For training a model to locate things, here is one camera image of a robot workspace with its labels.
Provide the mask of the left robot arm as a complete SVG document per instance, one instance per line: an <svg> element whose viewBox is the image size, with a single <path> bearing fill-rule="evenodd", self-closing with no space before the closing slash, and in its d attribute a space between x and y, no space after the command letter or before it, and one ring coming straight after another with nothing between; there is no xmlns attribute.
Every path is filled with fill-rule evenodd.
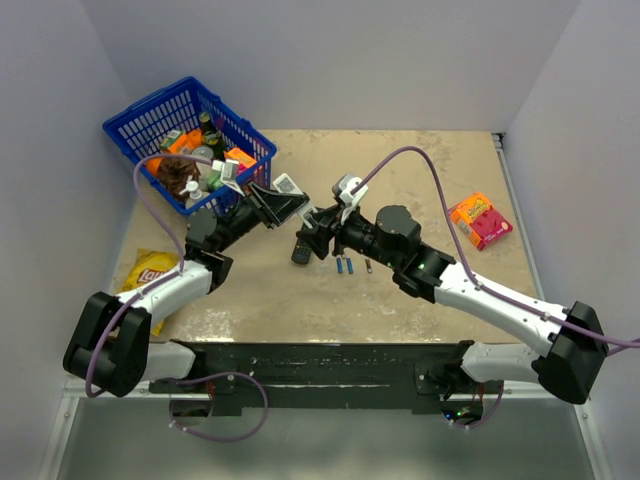
<svg viewBox="0 0 640 480"><path fill-rule="evenodd" d="M250 183L225 215L206 208L193 213L176 267L137 289L98 292L87 300L64 354L64 369L84 380L89 397L124 397L141 381L165 379L185 392L200 390L207 368L195 360L195 351L174 341L151 344L152 328L225 282L233 261L224 250L260 224L282 225L308 202L308 195L297 190L280 193Z"/></svg>

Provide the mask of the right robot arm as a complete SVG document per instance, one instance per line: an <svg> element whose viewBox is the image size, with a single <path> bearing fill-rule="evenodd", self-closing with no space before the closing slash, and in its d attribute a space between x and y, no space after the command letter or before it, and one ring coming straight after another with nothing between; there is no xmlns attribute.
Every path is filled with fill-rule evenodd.
<svg viewBox="0 0 640 480"><path fill-rule="evenodd" d="M400 205L383 207L374 221L342 207L310 211L298 231L315 255L346 247L393 272L392 280L413 298L466 312L517 343L474 342L445 369L448 386L469 392L480 382L537 383L556 398L584 404L609 352L596 311L577 301L572 307L520 294L477 273L424 243L421 227Z"/></svg>

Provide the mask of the white air conditioner remote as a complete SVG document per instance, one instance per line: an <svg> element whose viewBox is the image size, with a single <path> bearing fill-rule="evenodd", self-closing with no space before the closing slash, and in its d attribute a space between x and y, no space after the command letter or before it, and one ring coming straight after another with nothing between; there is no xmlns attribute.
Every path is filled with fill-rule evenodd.
<svg viewBox="0 0 640 480"><path fill-rule="evenodd" d="M273 181L273 187L285 201L285 209L291 214L296 214L307 229L312 228L312 215L317 211L310 197L303 192L294 180L283 173Z"/></svg>

